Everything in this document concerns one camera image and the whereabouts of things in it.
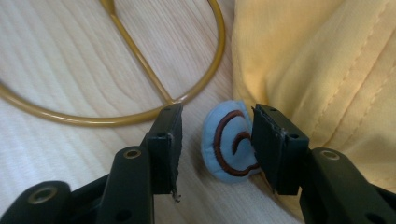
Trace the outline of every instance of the yellow fabric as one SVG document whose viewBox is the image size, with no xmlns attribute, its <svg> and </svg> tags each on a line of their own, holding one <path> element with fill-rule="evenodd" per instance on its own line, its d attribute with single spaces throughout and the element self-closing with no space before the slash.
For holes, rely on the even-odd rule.
<svg viewBox="0 0 396 224">
<path fill-rule="evenodd" d="M 396 192 L 396 1 L 236 0 L 233 96 Z"/>
</svg>

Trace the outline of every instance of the wood grain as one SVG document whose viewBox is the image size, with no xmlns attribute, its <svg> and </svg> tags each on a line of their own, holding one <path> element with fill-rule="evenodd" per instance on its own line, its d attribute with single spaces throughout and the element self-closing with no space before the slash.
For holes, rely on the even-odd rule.
<svg viewBox="0 0 396 224">
<path fill-rule="evenodd" d="M 119 16 L 172 97 L 211 63 L 217 27 L 204 0 L 118 0 Z M 200 153 L 206 114 L 232 99 L 234 2 L 219 1 L 227 48 L 211 83 L 183 112 L 178 187 L 182 202 L 155 197 L 156 223 L 295 223 L 255 176 L 226 185 Z M 25 99 L 72 115 L 114 117 L 146 111 L 161 99 L 99 1 L 1 0 L 0 81 Z M 0 101 L 0 214 L 25 189 L 62 180 L 77 189 L 108 173 L 115 153 L 140 144 L 152 122 L 82 128 L 28 115 Z"/>
</svg>

